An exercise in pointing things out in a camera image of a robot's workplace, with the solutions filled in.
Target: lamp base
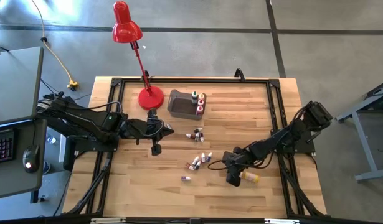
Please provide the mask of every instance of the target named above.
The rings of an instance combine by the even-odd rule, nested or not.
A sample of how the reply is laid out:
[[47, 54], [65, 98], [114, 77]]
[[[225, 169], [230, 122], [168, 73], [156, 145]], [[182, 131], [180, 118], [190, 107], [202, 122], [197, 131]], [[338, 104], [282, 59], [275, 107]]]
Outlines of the lamp base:
[[142, 89], [139, 93], [139, 105], [144, 110], [158, 109], [164, 103], [164, 93], [160, 88], [151, 86], [151, 92], [151, 96], [148, 94], [147, 89]]

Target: wooden tabletop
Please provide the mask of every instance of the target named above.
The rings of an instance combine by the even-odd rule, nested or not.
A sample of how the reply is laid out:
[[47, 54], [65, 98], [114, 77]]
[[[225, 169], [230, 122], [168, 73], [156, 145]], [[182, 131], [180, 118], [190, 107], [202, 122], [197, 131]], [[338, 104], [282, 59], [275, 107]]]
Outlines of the wooden tabletop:
[[[107, 102], [111, 78], [96, 77], [90, 106]], [[294, 78], [281, 78], [280, 84], [289, 122], [301, 107], [298, 87]], [[269, 137], [272, 124], [265, 85], [154, 85], [160, 87], [165, 95], [164, 104], [158, 109], [158, 117], [170, 124], [175, 132], [159, 142], [162, 153], [156, 157], [151, 155], [151, 141], [141, 140], [137, 146], [134, 140], [120, 140], [111, 167], [104, 216], [286, 217], [276, 156], [266, 169], [247, 169], [248, 172], [259, 175], [260, 180], [258, 183], [242, 180], [240, 187], [234, 187], [225, 181], [225, 170], [209, 170], [206, 163], [198, 171], [184, 167], [186, 162], [191, 163], [203, 152], [205, 155], [212, 152], [212, 161], [216, 161], [222, 158], [224, 151], [232, 151], [235, 146], [245, 147], [252, 141]], [[140, 108], [137, 100], [142, 88], [142, 83], [127, 83], [125, 86], [122, 103], [129, 118], [146, 120], [146, 111]], [[207, 95], [207, 106], [202, 120], [173, 118], [169, 114], [167, 105], [172, 89], [188, 93], [196, 90]], [[203, 127], [204, 142], [194, 142], [186, 137], [186, 134], [192, 133], [198, 127]], [[87, 152], [75, 161], [63, 212], [73, 208], [90, 186], [95, 158], [95, 152]], [[314, 162], [304, 154], [295, 155], [295, 162], [301, 188], [316, 208], [326, 213]], [[182, 182], [183, 175], [192, 180]], [[98, 204], [100, 187], [97, 188], [95, 207]], [[290, 192], [296, 211], [295, 196], [292, 190]]]

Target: floor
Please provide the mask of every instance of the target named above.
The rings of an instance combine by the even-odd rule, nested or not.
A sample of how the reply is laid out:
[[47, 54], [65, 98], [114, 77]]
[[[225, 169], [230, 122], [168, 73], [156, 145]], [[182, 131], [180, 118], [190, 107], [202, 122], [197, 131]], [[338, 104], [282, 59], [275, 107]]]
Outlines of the floor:
[[[76, 92], [66, 90], [66, 74], [45, 51], [42, 78], [56, 89], [78, 98], [91, 92], [97, 75], [140, 75], [130, 46], [111, 40], [114, 0], [35, 2], [51, 47], [80, 84]], [[151, 75], [229, 77], [241, 68], [247, 77], [293, 77], [303, 103], [320, 101], [333, 116], [383, 82], [383, 0], [127, 3], [144, 31], [140, 54]], [[41, 46], [41, 35], [32, 2], [1, 0], [0, 46]], [[41, 86], [40, 96], [48, 92]], [[352, 122], [334, 122], [314, 143], [328, 214], [383, 222], [383, 179], [354, 180], [369, 166]], [[46, 202], [29, 205], [29, 193], [0, 199], [0, 220], [53, 215], [68, 176], [44, 177]]]

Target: white cord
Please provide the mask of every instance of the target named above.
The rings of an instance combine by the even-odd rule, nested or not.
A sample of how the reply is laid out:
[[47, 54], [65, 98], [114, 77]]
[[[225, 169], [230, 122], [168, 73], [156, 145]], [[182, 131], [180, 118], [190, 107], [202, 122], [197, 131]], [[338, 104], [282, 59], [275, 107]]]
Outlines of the white cord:
[[[45, 35], [45, 32], [44, 32], [44, 21], [43, 21], [42, 13], [40, 12], [40, 10], [39, 10], [39, 8], [37, 7], [37, 5], [36, 5], [36, 3], [34, 2], [34, 0], [31, 0], [31, 1], [34, 3], [34, 5], [35, 5], [37, 11], [39, 12], [40, 19], [41, 19], [41, 21], [42, 21], [42, 33], [43, 33], [43, 36], [42, 36], [42, 37], [46, 38], [46, 35]], [[65, 72], [67, 73], [70, 82], [73, 82], [72, 77], [71, 77], [71, 74], [69, 74], [67, 68], [65, 68], [64, 64], [61, 62], [61, 60], [59, 59], [59, 57], [58, 57], [58, 56], [53, 52], [53, 50], [46, 44], [46, 41], [42, 41], [42, 42], [43, 42], [43, 44], [46, 46], [46, 48], [50, 51], [50, 53], [51, 53], [52, 55], [54, 55], [54, 57], [57, 59], [57, 61], [59, 61], [61, 67], [62, 67], [62, 68], [65, 70]]]

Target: black mouse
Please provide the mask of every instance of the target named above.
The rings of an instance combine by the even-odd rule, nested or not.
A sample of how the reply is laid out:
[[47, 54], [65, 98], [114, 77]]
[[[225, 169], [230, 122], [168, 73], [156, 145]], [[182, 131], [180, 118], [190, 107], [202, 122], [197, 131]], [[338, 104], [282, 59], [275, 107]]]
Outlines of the black mouse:
[[28, 173], [36, 172], [39, 169], [40, 165], [40, 152], [39, 146], [32, 145], [28, 146], [24, 154], [22, 155], [22, 164], [24, 169]]

